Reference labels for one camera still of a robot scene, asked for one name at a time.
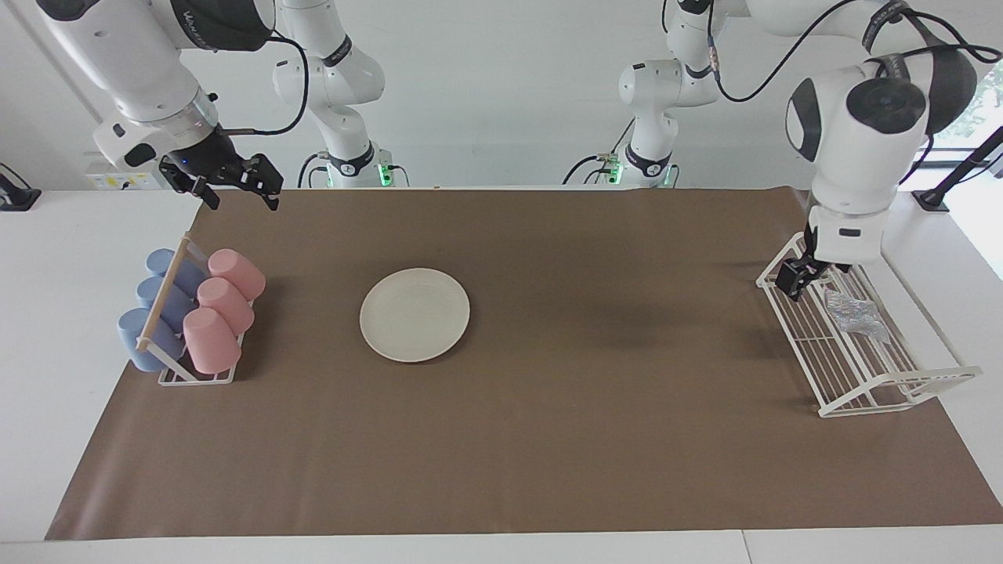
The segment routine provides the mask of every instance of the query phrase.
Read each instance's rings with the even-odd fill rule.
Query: plate
[[[449,350],[469,320],[463,287],[429,268],[401,270],[380,280],[359,312],[369,346],[398,362],[421,362]]]

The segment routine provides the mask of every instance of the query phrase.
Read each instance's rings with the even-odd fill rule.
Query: crumpled plastic
[[[858,300],[843,292],[825,288],[825,309],[841,331],[865,335],[885,344],[892,343],[892,336],[882,321],[875,302]]]

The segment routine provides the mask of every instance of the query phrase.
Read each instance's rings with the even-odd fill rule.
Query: white table
[[[165,192],[50,192],[28,214],[0,215],[0,563],[1001,560],[1003,526],[37,542],[117,381],[125,355],[114,323],[133,307],[143,259],[173,247],[197,209]],[[950,216],[924,214],[906,195],[886,258],[965,360],[986,371],[943,402],[1001,498],[1003,282]]]

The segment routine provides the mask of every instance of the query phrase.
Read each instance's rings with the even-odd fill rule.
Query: cup rack
[[[192,242],[190,233],[186,233],[182,237],[181,242],[178,244],[178,249],[175,251],[175,257],[171,261],[171,265],[168,267],[166,273],[163,275],[163,284],[160,286],[160,291],[156,293],[156,298],[153,300],[153,305],[150,307],[149,315],[146,317],[146,323],[142,327],[142,333],[136,339],[136,350],[139,352],[148,351],[157,359],[159,359],[166,366],[163,370],[160,370],[157,382],[162,386],[190,386],[190,385],[213,385],[213,384],[224,384],[234,381],[234,374],[237,371],[237,364],[234,364],[226,372],[220,372],[218,374],[203,374],[192,367],[191,357],[188,353],[188,347],[186,346],[182,357],[179,360],[172,358],[162,348],[160,348],[152,339],[153,330],[156,327],[156,321],[160,317],[160,312],[163,311],[163,305],[166,303],[168,290],[171,285],[175,283],[175,278],[178,276],[178,271],[181,269],[182,262],[188,259],[190,262],[202,269],[206,275],[209,275],[209,258],[205,253]],[[237,336],[237,343],[243,347],[244,345],[244,335],[241,333]]]

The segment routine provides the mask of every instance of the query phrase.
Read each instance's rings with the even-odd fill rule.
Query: cup
[[[163,286],[162,276],[151,276],[139,283],[135,289],[135,299],[140,307],[153,309],[153,300],[156,293]],[[160,319],[166,322],[168,326],[175,333],[181,333],[184,327],[185,316],[195,310],[192,298],[188,297],[177,285],[172,284],[168,289],[168,297],[163,302],[163,309],[160,310]]]
[[[150,276],[163,276],[174,259],[175,252],[171,249],[157,249],[146,257],[146,270]],[[207,278],[209,276],[201,268],[185,259],[178,269],[178,276],[175,276],[175,286],[181,288],[190,298],[194,298],[199,291],[199,284],[205,282]]]
[[[265,275],[247,257],[233,249],[220,249],[209,257],[209,272],[226,278],[240,290],[246,301],[265,291]]]
[[[126,311],[118,318],[118,336],[122,339],[122,344],[128,351],[129,358],[135,367],[143,372],[158,372],[166,366],[160,359],[153,356],[152,352],[139,352],[135,349],[136,339],[142,333],[142,326],[146,323],[149,310],[144,307],[137,307]],[[156,320],[156,327],[153,329],[152,340],[157,346],[163,349],[172,358],[178,360],[185,352],[185,343],[182,342],[175,332],[168,326],[163,319]]]
[[[241,346],[233,330],[211,307],[200,307],[185,316],[185,342],[192,364],[203,374],[225,372],[241,358]]]
[[[244,295],[226,278],[210,278],[199,286],[199,305],[215,309],[235,335],[251,328],[254,310]]]

